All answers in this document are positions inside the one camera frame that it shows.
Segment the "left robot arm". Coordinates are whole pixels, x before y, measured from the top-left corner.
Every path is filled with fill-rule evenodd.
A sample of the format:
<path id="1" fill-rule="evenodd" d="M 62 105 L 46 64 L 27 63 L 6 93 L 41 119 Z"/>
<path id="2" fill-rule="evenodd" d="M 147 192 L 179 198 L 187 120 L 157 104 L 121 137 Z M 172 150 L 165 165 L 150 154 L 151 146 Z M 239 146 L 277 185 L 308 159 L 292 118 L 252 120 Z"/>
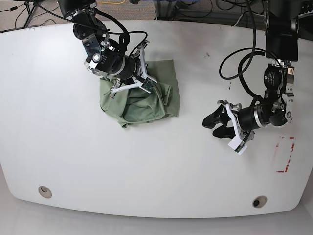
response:
<path id="1" fill-rule="evenodd" d="M 246 150 L 256 129 L 270 125 L 282 127 L 291 122 L 294 99 L 294 66 L 291 63 L 298 61 L 299 33 L 309 25 L 312 14 L 312 1 L 268 0 L 264 8 L 266 48 L 257 48 L 256 39 L 253 39 L 251 52 L 241 59 L 235 75 L 253 98 L 251 104 L 244 108 L 240 103 L 219 100 L 219 107 L 202 121 L 203 127 L 213 129 L 213 136 L 230 139 L 229 147 L 238 154 Z M 273 60 L 264 72 L 266 89 L 263 96 L 255 94 L 243 77 L 254 56 Z"/>

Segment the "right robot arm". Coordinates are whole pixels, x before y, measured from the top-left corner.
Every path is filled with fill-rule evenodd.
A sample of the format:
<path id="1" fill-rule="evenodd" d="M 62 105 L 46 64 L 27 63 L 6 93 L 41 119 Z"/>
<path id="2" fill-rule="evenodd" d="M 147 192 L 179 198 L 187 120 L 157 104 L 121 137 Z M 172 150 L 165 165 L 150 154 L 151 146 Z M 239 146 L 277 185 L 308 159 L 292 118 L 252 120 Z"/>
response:
<path id="1" fill-rule="evenodd" d="M 130 35 L 126 27 L 116 18 L 97 9 L 94 0 L 60 0 L 58 2 L 63 18 L 71 20 L 75 37 L 82 41 L 87 53 L 85 66 L 90 72 L 105 78 L 114 77 L 110 97 L 116 93 L 133 88 L 140 88 L 147 93 L 153 91 L 156 79 L 147 72 L 145 47 L 143 39 L 127 55 Z M 113 21 L 120 29 L 118 40 L 110 38 L 111 32 L 97 18 L 97 15 Z"/>

